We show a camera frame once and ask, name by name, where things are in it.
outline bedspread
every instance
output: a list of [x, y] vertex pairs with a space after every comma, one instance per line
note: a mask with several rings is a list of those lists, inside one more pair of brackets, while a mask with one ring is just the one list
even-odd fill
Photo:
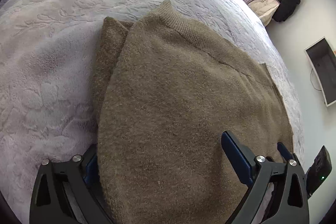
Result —
[[[96, 140], [90, 78], [103, 19], [135, 21], [162, 1], [1, 1], [0, 190], [23, 224], [41, 160], [69, 160]], [[283, 96], [294, 150], [304, 160], [298, 98], [257, 16], [242, 0], [171, 2], [267, 64]]]

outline sweater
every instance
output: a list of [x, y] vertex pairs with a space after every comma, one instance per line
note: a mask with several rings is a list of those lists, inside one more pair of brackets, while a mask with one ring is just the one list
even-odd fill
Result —
[[105, 18], [93, 98], [98, 166], [117, 224], [225, 223], [247, 190], [221, 148], [293, 150], [265, 64], [164, 1], [137, 22]]

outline cable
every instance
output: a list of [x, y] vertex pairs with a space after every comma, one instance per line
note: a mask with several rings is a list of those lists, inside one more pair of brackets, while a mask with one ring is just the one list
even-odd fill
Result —
[[313, 69], [311, 69], [311, 72], [310, 72], [310, 82], [311, 82], [311, 85], [313, 86], [314, 89], [318, 90], [317, 88], [314, 87], [314, 84], [311, 80], [311, 74], [313, 73]]

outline metal screw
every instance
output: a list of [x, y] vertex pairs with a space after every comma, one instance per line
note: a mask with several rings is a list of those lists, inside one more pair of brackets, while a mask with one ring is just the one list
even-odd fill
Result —
[[266, 159], [265, 159], [264, 156], [261, 156], [261, 155], [260, 155], [260, 156], [257, 156], [257, 161], [258, 161], [258, 162], [265, 162], [265, 160], [266, 160]]
[[49, 163], [49, 160], [48, 159], [44, 159], [42, 160], [41, 164], [42, 165], [47, 165]]
[[295, 160], [289, 160], [289, 164], [291, 166], [296, 166], [296, 161]]
[[74, 155], [73, 157], [72, 157], [72, 160], [74, 161], [74, 162], [78, 162], [78, 161], [80, 161], [82, 159], [82, 156], [81, 155]]

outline white jacket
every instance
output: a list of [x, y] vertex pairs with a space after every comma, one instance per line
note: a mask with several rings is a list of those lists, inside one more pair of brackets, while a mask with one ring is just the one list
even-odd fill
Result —
[[251, 8], [264, 26], [266, 26], [271, 21], [279, 5], [278, 0], [253, 0], [248, 4], [248, 7]]

